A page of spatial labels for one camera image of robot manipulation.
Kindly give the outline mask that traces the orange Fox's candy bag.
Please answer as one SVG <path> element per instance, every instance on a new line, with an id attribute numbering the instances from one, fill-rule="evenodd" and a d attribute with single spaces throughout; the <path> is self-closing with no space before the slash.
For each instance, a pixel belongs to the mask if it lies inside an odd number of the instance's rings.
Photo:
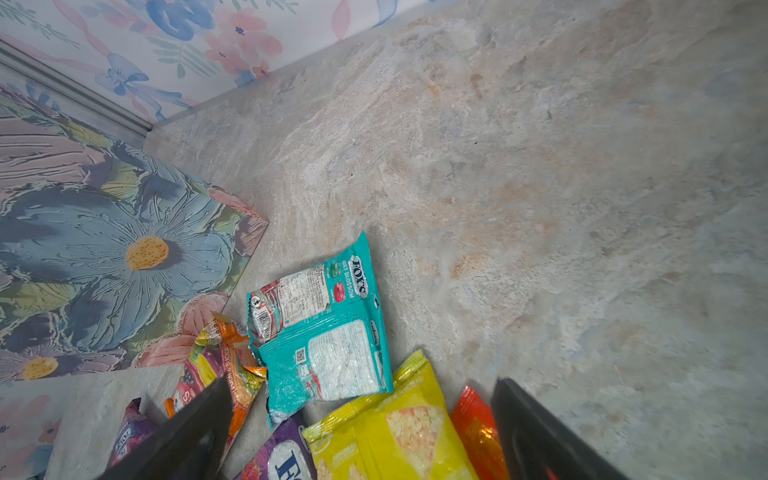
<path id="1" fill-rule="evenodd" d="M 218 312 L 206 315 L 185 313 L 181 317 L 181 329 L 191 336 L 192 344 L 177 386 L 164 402 L 166 414 L 173 417 L 215 380 L 225 379 L 233 408 L 224 448 L 228 453 L 267 380 L 267 368 L 255 360 L 249 348 L 249 338 L 240 334 L 236 324 Z"/>

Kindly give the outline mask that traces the floral paper gift bag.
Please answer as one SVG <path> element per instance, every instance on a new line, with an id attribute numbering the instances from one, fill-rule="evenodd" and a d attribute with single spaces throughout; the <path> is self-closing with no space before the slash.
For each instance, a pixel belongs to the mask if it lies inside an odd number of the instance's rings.
<path id="1" fill-rule="evenodd" d="M 184 361 L 267 223 L 239 198 L 1 92 L 1 379 Z"/>

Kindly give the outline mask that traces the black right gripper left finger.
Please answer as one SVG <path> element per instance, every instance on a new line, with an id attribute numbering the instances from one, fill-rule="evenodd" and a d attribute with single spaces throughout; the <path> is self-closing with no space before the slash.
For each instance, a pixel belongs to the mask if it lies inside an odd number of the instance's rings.
<path id="1" fill-rule="evenodd" d="M 225 379 L 206 387 L 102 479 L 216 479 L 233 414 Z"/>

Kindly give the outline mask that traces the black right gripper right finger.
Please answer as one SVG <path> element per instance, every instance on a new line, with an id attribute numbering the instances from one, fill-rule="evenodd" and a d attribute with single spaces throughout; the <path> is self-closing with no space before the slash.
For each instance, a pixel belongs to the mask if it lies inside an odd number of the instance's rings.
<path id="1" fill-rule="evenodd" d="M 514 380 L 497 380 L 491 410 L 519 479 L 627 479 Z"/>

